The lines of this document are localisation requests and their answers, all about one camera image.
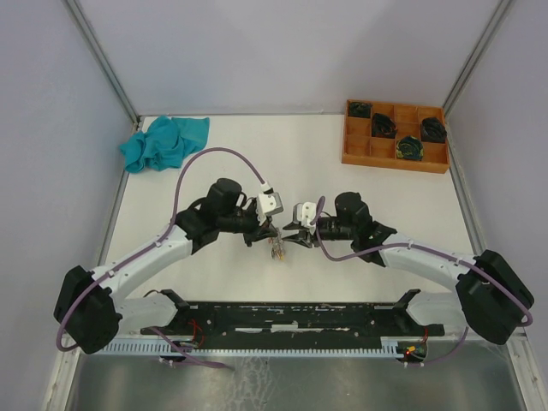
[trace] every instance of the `white table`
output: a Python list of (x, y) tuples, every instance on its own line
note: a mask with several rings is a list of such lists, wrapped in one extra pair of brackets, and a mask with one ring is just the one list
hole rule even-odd
[[(154, 117), (147, 117), (146, 130)], [(451, 251), (472, 249), (450, 173), (434, 175), (341, 164), (343, 116), (212, 116), (207, 147), (225, 146), (247, 156), (278, 191), (289, 223), (293, 205), (326, 196), (326, 211), (344, 191), (361, 193), (373, 218), (426, 243)], [(146, 170), (128, 178), (107, 260), (149, 241), (169, 221), (179, 170)], [(180, 210), (206, 195), (219, 177), (239, 182), (248, 196), (259, 183), (247, 166), (226, 153), (198, 159), (182, 184)], [(330, 243), (335, 255), (348, 243)], [(271, 259), (266, 241), (248, 248), (241, 235), (221, 234), (194, 256), (158, 273), (135, 290), (173, 289), (202, 301), (397, 301), (406, 291), (443, 291), (414, 274), (366, 264), (333, 263), (318, 249), (286, 243), (284, 262)]]

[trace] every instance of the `purple cable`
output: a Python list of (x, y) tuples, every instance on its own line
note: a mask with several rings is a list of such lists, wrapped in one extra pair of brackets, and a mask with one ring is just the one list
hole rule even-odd
[(160, 331), (156, 327), (148, 327), (149, 330), (155, 332), (162, 338), (164, 341), (166, 341), (177, 353), (185, 357), (188, 361), (193, 362), (193, 364), (188, 365), (195, 365), (195, 366), (207, 366), (208, 368), (230, 368), (226, 364), (223, 364), (222, 362), (216, 362), (216, 361), (200, 361), (193, 356), (191, 356), (189, 353), (187, 353), (182, 347), (177, 346), (174, 342), (172, 342), (162, 331)]
[[(321, 212), (324, 210), (324, 204), (325, 204), (325, 196), (321, 196), (318, 200), (318, 203), (316, 205), (316, 216), (314, 217), (313, 223), (316, 223), (318, 221), (318, 218), (321, 214)], [(377, 251), (381, 250), (387, 250), (389, 248), (400, 248), (400, 247), (411, 247), (416, 248), (417, 250), (424, 251), (425, 253), (430, 253), (433, 255), (437, 255), (438, 257), (441, 257), (443, 259), (447, 259), (448, 261), (452, 261), (455, 264), (463, 265), (467, 267), (469, 270), (474, 271), (475, 273), (479, 274), (481, 277), (483, 277), (486, 281), (494, 285), (501, 293), (503, 293), (510, 301), (512, 301), (514, 304), (517, 305), (517, 307), (523, 312), (523, 314), (527, 317), (527, 320), (524, 323), (521, 323), (522, 327), (527, 327), (533, 323), (533, 315), (527, 310), (527, 308), (519, 301), (512, 293), (510, 293), (501, 283), (499, 283), (497, 280), (495, 280), (493, 277), (491, 277), (489, 274), (487, 274), (485, 271), (481, 270), (479, 267), (476, 267), (473, 264), (468, 263), (467, 261), (461, 261), (454, 255), (450, 255), (447, 253), (443, 253), (438, 250), (434, 250), (433, 248), (421, 246), (418, 244), (409, 244), (406, 242), (395, 242), (392, 244), (384, 244), (382, 246), (378, 247), (372, 247), (368, 248), (367, 250), (359, 251), (358, 253), (351, 253), (348, 255), (343, 255), (342, 257), (333, 257), (329, 254), (327, 249), (325, 248), (324, 243), (322, 242), (322, 239), (319, 235), (319, 230), (316, 230), (316, 238), (318, 238), (318, 244), (319, 247), (322, 249), (322, 252), (324, 253), (325, 257), (329, 259), (330, 261), (340, 262), (345, 261), (347, 259), (353, 259), (355, 257), (360, 257), (362, 255), (366, 255), (369, 253), (375, 253)], [(458, 341), (456, 346), (446, 355), (443, 355), (435, 360), (428, 361), (427, 363), (423, 364), (432, 364), (436, 362), (440, 362), (442, 360), (446, 360), (447, 358), (454, 355), (456, 352), (458, 352), (461, 349), (461, 346), (464, 344), (464, 341), (466, 340), (466, 336), (468, 335), (468, 327), (464, 330), (462, 333), (461, 339)]]
[(163, 240), (165, 240), (168, 237), (171, 230), (173, 229), (173, 226), (175, 225), (175, 219), (176, 219), (176, 215), (177, 215), (177, 207), (179, 206), (179, 193), (181, 192), (182, 178), (185, 176), (185, 174), (187, 174), (187, 171), (188, 171), (188, 168), (190, 167), (190, 164), (192, 164), (194, 161), (196, 161), (196, 158), (199, 158), (199, 157), (203, 156), (204, 154), (207, 154), (208, 152), (227, 152), (227, 153), (230, 153), (230, 154), (234, 154), (235, 156), (237, 156), (239, 159), (241, 159), (245, 164), (247, 164), (249, 166), (249, 168), (257, 176), (257, 178), (259, 179), (261, 184), (265, 184), (265, 180), (263, 179), (261, 174), (257, 171), (255, 166), (247, 158), (245, 158), (242, 154), (240, 154), (239, 152), (236, 152), (236, 151), (234, 151), (230, 148), (224, 148), (224, 147), (206, 148), (205, 150), (202, 150), (201, 152), (197, 153), (195, 156), (190, 158), (187, 161), (187, 163), (184, 165), (184, 167), (182, 168), (181, 174), (179, 175), (179, 179), (177, 180), (176, 190), (175, 190), (175, 199), (173, 201), (173, 212), (171, 213), (170, 224), (168, 225), (167, 230), (154, 243), (149, 244), (148, 246), (146, 246), (142, 250), (138, 251), (137, 253), (135, 253), (133, 255), (130, 255), (124, 261), (121, 261), (120, 263), (118, 263), (117, 265), (112, 267), (112, 269), (110, 269), (103, 276), (99, 277), (97, 280), (95, 280), (93, 283), (91, 283), (84, 291), (82, 291), (82, 294), (78, 295), (76, 300), (74, 300), (74, 302), (72, 303), (70, 308), (67, 310), (67, 313), (64, 315), (63, 320), (61, 321), (61, 324), (59, 325), (59, 330), (57, 330), (56, 346), (57, 346), (57, 349), (59, 351), (63, 351), (63, 352), (72, 351), (73, 349), (78, 347), (78, 345), (76, 345), (76, 344), (72, 345), (70, 347), (64, 347), (63, 346), (63, 333), (65, 331), (65, 328), (67, 327), (67, 323), (69, 322), (70, 317), (72, 316), (72, 314), (74, 313), (74, 311), (76, 310), (78, 305), (82, 302), (82, 300), (84, 300), (84, 298), (86, 298), (87, 295), (92, 291), (92, 289), (94, 289), (96, 286), (98, 286), (104, 280), (106, 280), (109, 277), (110, 272), (115, 273), (115, 272), (120, 271), (123, 267), (125, 267), (126, 265), (128, 265), (132, 261), (135, 261), (136, 259), (138, 259), (142, 255), (148, 253), (153, 248), (155, 248), (157, 242), (162, 242)]

